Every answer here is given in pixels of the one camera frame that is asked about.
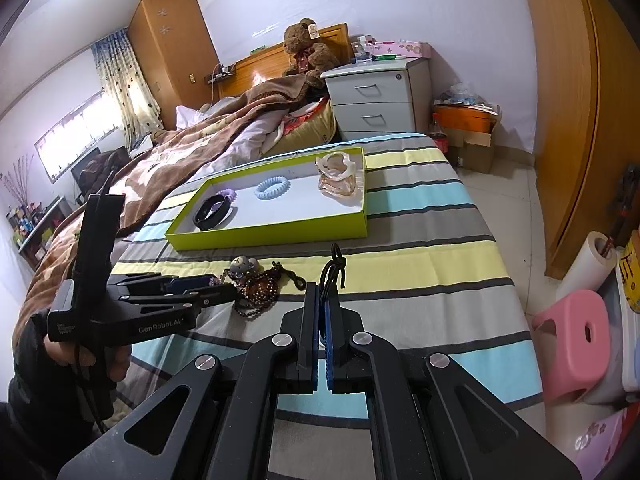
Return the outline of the person's left hand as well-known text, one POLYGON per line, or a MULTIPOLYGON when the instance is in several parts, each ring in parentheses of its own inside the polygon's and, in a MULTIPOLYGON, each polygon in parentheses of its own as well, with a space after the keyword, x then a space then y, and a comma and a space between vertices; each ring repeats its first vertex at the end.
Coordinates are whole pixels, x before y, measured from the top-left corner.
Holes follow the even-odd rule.
MULTIPOLYGON (((78 347, 71 342, 50 341, 49 336, 43 339, 48 356, 62 366, 79 364, 83 367, 96 364, 96 357, 85 347, 78 347)), ((115 350, 113 362, 108 369, 108 376, 113 382, 121 382, 130 367, 131 347, 119 347, 115 350)))

